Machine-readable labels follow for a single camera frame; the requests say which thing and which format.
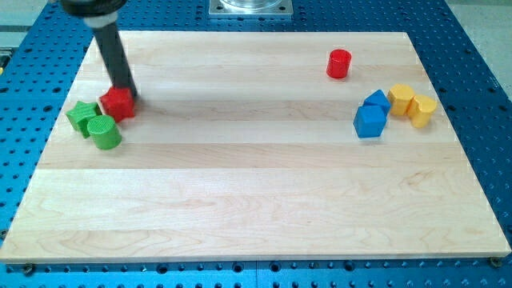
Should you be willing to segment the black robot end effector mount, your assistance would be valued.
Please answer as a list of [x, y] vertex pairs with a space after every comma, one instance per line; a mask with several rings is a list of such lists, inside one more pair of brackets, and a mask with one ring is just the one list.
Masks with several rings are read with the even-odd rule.
[[117, 21], [127, 0], [61, 0], [68, 14], [81, 18], [90, 28], [102, 28]]

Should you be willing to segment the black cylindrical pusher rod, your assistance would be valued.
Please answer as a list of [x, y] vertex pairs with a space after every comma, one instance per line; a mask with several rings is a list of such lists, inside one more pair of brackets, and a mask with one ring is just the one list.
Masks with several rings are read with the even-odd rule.
[[112, 86], [129, 89], [133, 97], [138, 96], [136, 85], [124, 51], [116, 22], [92, 29]]

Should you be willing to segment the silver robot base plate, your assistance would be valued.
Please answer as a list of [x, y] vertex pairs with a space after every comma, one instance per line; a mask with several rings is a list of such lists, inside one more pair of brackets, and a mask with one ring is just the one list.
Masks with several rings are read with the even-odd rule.
[[292, 0], [209, 0], [212, 16], [292, 15]]

